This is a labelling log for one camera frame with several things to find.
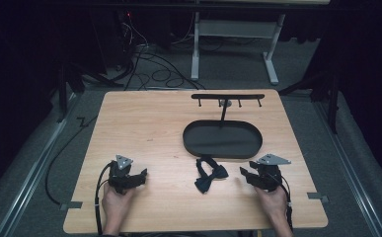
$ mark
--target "dark background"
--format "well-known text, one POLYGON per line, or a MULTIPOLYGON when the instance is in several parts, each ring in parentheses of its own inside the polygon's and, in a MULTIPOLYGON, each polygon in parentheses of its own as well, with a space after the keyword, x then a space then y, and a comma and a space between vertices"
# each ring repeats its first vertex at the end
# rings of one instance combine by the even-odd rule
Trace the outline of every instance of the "dark background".
MULTIPOLYGON (((338 75, 340 90, 382 167, 382 0, 331 5, 358 11, 287 14, 280 40, 321 39, 305 78, 323 70, 338 75)), ((50 111, 61 61, 76 61, 100 72, 124 60, 109 55, 111 48, 121 48, 121 40, 114 40, 118 31, 111 18, 84 9, 66 11, 53 12, 34 1, 0 1, 0 178, 50 111), (102 34, 96 35, 94 27, 102 34), (99 49, 103 42, 106 48, 99 49)), ((191 13, 139 11, 133 17, 149 41, 169 48, 170 33, 185 34, 182 26, 189 25, 191 13)), ((320 80, 310 85, 320 86, 320 80)))

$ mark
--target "black strap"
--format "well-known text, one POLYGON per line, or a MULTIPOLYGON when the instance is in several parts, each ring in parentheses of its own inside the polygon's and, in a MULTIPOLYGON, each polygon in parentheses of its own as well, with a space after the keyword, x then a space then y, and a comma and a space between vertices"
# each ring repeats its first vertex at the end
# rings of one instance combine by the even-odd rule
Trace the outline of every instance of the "black strap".
POLYGON ((228 173, 225 170, 225 168, 222 165, 218 165, 210 156, 202 156, 200 159, 197 159, 196 167, 199 171, 200 178, 197 178, 194 184, 203 194, 205 194, 209 190, 213 179, 224 179, 228 177, 228 173), (206 162, 209 166, 213 168, 211 175, 208 176, 203 170, 202 161, 206 162))

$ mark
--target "wooden tabletop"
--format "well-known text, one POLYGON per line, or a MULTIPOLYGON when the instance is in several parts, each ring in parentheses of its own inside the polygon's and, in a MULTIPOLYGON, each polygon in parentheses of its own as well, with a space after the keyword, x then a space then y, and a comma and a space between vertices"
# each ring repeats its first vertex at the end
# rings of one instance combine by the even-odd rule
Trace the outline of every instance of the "wooden tabletop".
MULTIPOLYGON (((122 232, 244 230, 270 228, 253 187, 240 174, 240 167, 256 173, 249 160, 274 154, 292 162, 279 166, 291 189, 293 226, 324 227, 328 219, 318 199, 308 199, 316 191, 299 145, 274 90, 233 91, 151 91, 109 92, 101 111, 77 181, 72 201, 83 202, 69 209, 64 230, 67 233, 96 233, 94 195, 103 168, 117 154, 133 159, 130 175, 148 169, 147 182, 137 188, 122 232), (199 177, 197 157, 183 144, 183 132, 192 121, 220 119, 222 108, 213 100, 191 99, 192 94, 265 94, 258 101, 242 101, 228 108, 226 119, 254 125, 264 143, 259 153, 245 160, 215 160, 229 177, 214 180, 203 195, 195 187, 199 177)), ((204 167, 210 174, 210 168, 204 167)), ((101 210, 103 223, 105 215, 101 210)))

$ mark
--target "table leg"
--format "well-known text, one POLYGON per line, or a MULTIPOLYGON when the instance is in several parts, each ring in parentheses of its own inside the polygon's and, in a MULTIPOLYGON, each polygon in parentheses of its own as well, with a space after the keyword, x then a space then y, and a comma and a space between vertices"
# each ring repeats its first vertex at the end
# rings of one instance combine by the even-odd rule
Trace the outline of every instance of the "table leg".
POLYGON ((191 57, 191 80, 199 78, 199 12, 194 13, 193 55, 191 57))
POLYGON ((280 31, 282 30, 283 20, 285 19, 285 15, 279 15, 279 19, 276 22, 276 26, 274 28, 273 37, 271 39, 271 44, 268 52, 264 52, 264 61, 267 67, 267 74, 269 77, 269 81, 272 85, 277 85, 279 81, 277 80, 276 72, 274 71, 273 63, 271 62, 271 57, 273 56, 274 49, 276 48, 277 40, 279 39, 280 31))

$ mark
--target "human hand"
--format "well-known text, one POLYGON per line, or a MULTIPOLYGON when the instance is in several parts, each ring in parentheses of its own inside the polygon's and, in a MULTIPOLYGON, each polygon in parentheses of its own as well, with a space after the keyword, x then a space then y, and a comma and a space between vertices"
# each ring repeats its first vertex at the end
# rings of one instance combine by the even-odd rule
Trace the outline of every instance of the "human hand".
POLYGON ((102 206, 104 207, 107 218, 104 234, 114 236, 119 234, 120 226, 129 211, 134 193, 135 188, 127 190, 125 195, 121 195, 108 183, 104 184, 102 206))
POLYGON ((258 187, 254 188, 261 201, 261 207, 276 233, 276 237, 293 236, 289 224, 286 221, 287 199, 283 188, 278 186, 276 190, 272 192, 266 192, 258 187))

